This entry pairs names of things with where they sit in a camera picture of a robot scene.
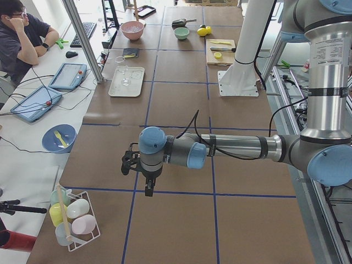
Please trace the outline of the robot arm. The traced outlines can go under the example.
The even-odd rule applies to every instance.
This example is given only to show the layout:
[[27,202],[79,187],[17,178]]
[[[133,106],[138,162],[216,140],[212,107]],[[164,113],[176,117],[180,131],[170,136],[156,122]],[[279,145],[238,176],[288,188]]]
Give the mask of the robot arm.
[[192,169],[218,154],[242,160],[269,158],[306,173],[326,186],[351,180],[351,135],[344,117],[351,49],[351,1],[285,1],[280,35],[285,42],[309,42],[307,123],[299,135],[166,135],[156,126],[139,135],[136,169],[152,196],[164,163]]

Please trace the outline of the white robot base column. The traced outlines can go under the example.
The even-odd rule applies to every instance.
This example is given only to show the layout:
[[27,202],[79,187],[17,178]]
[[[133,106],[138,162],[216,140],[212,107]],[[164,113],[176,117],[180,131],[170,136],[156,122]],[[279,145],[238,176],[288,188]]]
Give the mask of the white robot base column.
[[218,72],[221,96],[259,95],[256,87],[255,60],[275,6],[275,0],[248,1],[234,62],[227,71]]

